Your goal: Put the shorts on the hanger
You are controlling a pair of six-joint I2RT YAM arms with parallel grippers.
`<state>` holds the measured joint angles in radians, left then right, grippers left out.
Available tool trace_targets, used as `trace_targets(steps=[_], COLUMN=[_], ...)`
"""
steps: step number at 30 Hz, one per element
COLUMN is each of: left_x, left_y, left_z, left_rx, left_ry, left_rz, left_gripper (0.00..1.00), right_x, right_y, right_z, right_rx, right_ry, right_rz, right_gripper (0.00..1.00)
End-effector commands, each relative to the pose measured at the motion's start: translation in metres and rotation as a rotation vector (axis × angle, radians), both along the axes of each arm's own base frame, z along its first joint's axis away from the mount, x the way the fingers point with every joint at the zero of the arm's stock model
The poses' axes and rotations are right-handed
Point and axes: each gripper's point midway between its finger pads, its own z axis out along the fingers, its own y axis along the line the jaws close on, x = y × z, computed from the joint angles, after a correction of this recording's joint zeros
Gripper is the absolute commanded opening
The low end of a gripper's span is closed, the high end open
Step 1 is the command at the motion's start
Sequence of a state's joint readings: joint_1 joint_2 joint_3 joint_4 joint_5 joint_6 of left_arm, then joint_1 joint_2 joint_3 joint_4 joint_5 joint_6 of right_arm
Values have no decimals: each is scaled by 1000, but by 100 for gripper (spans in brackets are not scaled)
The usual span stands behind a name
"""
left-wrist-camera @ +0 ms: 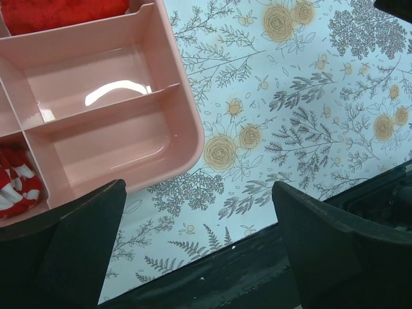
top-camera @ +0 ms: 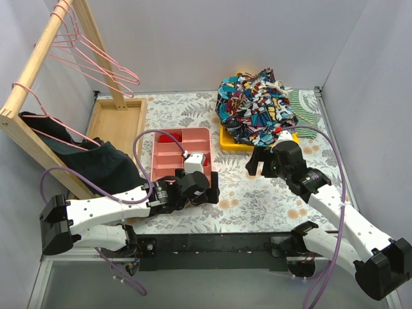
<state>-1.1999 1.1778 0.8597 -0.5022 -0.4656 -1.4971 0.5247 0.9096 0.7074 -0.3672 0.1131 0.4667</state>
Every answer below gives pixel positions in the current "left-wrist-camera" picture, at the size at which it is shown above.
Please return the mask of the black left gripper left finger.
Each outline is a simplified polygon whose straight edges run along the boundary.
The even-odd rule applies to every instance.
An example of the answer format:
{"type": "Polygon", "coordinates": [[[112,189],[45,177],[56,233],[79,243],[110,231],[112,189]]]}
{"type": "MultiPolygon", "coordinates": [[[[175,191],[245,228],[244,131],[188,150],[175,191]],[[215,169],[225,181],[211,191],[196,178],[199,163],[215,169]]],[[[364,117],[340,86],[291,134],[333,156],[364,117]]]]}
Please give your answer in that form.
{"type": "Polygon", "coordinates": [[[1,308],[96,308],[125,201],[114,180],[1,228],[1,308]]]}

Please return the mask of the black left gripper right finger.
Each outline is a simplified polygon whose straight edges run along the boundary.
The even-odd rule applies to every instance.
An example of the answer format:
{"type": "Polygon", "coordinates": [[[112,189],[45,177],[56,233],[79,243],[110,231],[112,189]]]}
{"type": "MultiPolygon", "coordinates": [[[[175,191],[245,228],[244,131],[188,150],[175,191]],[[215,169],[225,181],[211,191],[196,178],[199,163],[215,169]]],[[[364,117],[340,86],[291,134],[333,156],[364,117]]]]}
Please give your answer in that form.
{"type": "Polygon", "coordinates": [[[272,199],[303,308],[411,308],[411,233],[285,182],[272,199]]]}

